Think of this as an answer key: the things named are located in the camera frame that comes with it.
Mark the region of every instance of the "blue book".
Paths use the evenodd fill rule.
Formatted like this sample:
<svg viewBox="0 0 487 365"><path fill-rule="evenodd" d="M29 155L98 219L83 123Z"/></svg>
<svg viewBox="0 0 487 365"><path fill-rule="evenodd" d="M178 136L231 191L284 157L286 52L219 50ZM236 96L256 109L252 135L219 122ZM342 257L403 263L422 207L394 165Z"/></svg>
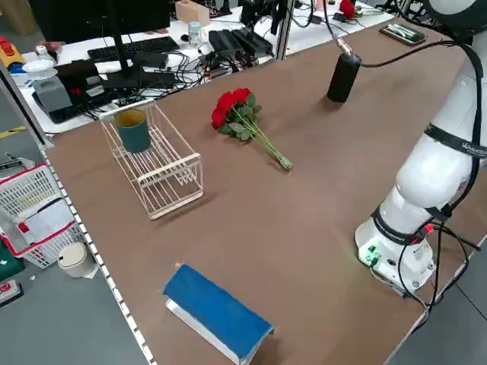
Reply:
<svg viewBox="0 0 487 365"><path fill-rule="evenodd" d="M167 308L237 364L249 363L273 330L255 314L188 265L167 282Z"/></svg>

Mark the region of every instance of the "rose bouquet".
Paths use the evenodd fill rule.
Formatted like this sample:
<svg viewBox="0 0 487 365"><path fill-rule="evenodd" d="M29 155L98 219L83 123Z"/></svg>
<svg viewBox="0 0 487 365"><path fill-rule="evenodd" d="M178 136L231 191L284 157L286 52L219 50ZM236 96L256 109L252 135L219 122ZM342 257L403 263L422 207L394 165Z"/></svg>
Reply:
<svg viewBox="0 0 487 365"><path fill-rule="evenodd" d="M236 89L227 92L218 99L212 114L212 126L220 133L241 141L258 141L287 171L292 170L292 163L272 145L259 127L257 114L262 109L256 103L256 96L249 89Z"/></svg>

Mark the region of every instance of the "white wire basket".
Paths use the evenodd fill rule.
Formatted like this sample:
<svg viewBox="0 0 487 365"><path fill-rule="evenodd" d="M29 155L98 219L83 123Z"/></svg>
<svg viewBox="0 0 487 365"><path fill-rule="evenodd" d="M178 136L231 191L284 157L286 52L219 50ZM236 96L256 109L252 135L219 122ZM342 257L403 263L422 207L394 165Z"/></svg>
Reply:
<svg viewBox="0 0 487 365"><path fill-rule="evenodd" d="M18 224L41 208L62 198L61 190L43 164L22 171L0 182L0 237L11 254L40 268L57 261L61 249L71 243L85 242L74 217L65 227L38 242L28 242Z"/></svg>
<svg viewBox="0 0 487 365"><path fill-rule="evenodd" d="M127 152L119 137L115 116L137 109L148 121L151 147ZM155 101L144 100L100 115L113 157L129 179L151 219L159 218L203 195L202 158L186 142Z"/></svg>
<svg viewBox="0 0 487 365"><path fill-rule="evenodd" d="M57 262L58 254L64 247L72 243L84 242L83 233L75 221L72 221L68 226L56 232L56 234L38 243L26 246L21 250L15 249L6 235L0 234L0 236L13 256L18 259L26 259L40 268L47 268Z"/></svg>

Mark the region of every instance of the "white desk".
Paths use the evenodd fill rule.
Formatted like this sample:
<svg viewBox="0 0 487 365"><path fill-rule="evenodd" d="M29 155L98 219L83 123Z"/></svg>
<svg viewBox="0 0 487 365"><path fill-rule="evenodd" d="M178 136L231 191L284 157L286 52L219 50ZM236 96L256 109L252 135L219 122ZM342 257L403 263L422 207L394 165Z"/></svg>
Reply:
<svg viewBox="0 0 487 365"><path fill-rule="evenodd" d="M372 27L376 24L382 23L384 21L388 21L389 19L392 18L390 14L383 13L383 14L364 16L362 19L360 19L361 25L336 23L331 19L331 15L337 12L338 7L339 7L338 2L336 5L328 5L327 9L328 9L330 23L338 25L340 28L342 28L344 31L348 33L358 32L362 29L365 29L366 27ZM203 36L205 36L205 34L208 34L210 30L223 30L223 29L232 30L232 29L242 28L243 25L238 23L238 21L240 20L241 8L234 8L232 9L232 12L233 12L232 15L215 19L210 23L210 25L204 27ZM309 15L309 13L310 13L309 9L294 10L294 16L296 20L302 24L306 23L307 16ZM316 15L323 16L323 13L316 13ZM265 36L265 38L270 43L272 43L273 46L275 46L278 37L273 36L270 33L269 29L271 27L271 24L272 24L272 19L270 18L267 18L262 22L259 21L255 26L255 31L259 35ZM170 24L170 29L167 35L173 37L173 39L180 45L181 47L180 51L182 53L188 55L191 59L196 59L199 56L197 49L189 47L189 44L184 43L180 40L180 37L183 34L187 34L187 29L188 26L186 23L182 21L173 21ZM333 30L339 35L345 35L345 33L343 33L341 30L339 30L336 27L333 27ZM160 33L153 33L153 34L135 33L131 35L131 38L133 41L139 41L139 40L147 40L151 38L164 37L164 36L165 34L160 34ZM308 49L310 47L316 46L321 43L329 42L331 39L332 36L327 30L325 24L310 24L309 27L300 28L298 25L296 25L293 22L291 25L291 32L289 34L289 39L288 39L288 54L299 52L302 51L303 49ZM114 45L112 37L105 37L105 41L107 42L108 46ZM65 45L63 46L61 54L59 55L59 64L63 65L77 59L88 59L87 50L105 47L106 46L105 41L103 41L102 38L97 38L93 40L86 40L84 42ZM123 36L123 42L129 43L130 42L129 37ZM212 51L212 47L209 45L208 42L203 43L200 49L204 54ZM26 53L24 54L24 58L26 59L26 61L32 60L35 58L35 54L33 52ZM264 62L269 61L270 59L271 59L270 57L264 57L259 59L259 62L262 64ZM179 62L180 62L180 57L170 55L167 65L170 67L177 66ZM104 64L97 65L97 67L99 68L99 72L103 74L107 72L107 67L112 68L111 71L116 71L117 69L119 69L119 63L106 62ZM78 116L64 123L55 124L44 113L44 111L42 111L41 108L38 107L38 105L32 98L32 94L33 94L32 87L28 89L21 89L21 92L24 98L26 99L27 103L29 104L29 107L32 109L33 114L37 117L37 120L39 121L39 124L45 133L58 134L88 124L89 122L93 122L93 120L88 118L87 116ZM115 106L113 104L110 104L101 109L110 110L112 108L115 108Z"/></svg>

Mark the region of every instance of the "red rose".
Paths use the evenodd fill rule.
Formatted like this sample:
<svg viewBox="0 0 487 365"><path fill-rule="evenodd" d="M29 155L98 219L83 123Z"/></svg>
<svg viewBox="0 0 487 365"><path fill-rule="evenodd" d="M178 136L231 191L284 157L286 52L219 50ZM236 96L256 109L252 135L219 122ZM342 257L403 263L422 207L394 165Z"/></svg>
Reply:
<svg viewBox="0 0 487 365"><path fill-rule="evenodd" d="M237 103L235 96L227 92L220 96L218 103L216 104L216 109L220 110L224 116L231 110L231 107Z"/></svg>
<svg viewBox="0 0 487 365"><path fill-rule="evenodd" d="M247 100L247 97L250 94L249 89L236 89L236 91L234 91L234 97L237 99L238 103L245 103L245 100Z"/></svg>
<svg viewBox="0 0 487 365"><path fill-rule="evenodd" d="M352 19L355 15L355 6L350 0L342 0L339 9L347 19Z"/></svg>
<svg viewBox="0 0 487 365"><path fill-rule="evenodd" d="M218 108L213 110L212 125L213 128L218 129L225 124L225 114Z"/></svg>

